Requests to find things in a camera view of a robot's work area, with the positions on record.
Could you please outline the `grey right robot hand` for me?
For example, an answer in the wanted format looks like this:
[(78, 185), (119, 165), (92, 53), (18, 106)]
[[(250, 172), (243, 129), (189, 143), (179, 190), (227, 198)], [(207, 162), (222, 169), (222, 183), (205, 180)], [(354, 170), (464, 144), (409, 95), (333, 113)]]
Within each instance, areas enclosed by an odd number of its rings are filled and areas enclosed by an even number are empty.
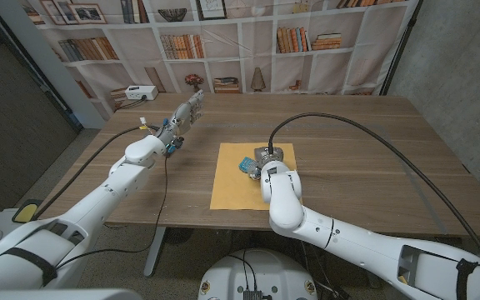
[(272, 162), (282, 162), (283, 150), (280, 147), (257, 147), (254, 149), (254, 158), (247, 160), (246, 174), (253, 180), (258, 180), (262, 175), (263, 167)]

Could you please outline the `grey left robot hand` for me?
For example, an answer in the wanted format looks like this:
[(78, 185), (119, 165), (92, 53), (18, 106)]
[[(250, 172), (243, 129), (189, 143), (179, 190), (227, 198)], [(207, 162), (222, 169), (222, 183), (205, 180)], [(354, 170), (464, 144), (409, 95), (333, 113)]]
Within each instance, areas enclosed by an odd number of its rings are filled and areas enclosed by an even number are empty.
[(170, 118), (165, 118), (162, 127), (155, 136), (165, 147), (164, 156), (170, 157), (183, 145), (183, 135), (202, 116), (203, 90), (195, 92), (186, 102), (182, 103)]

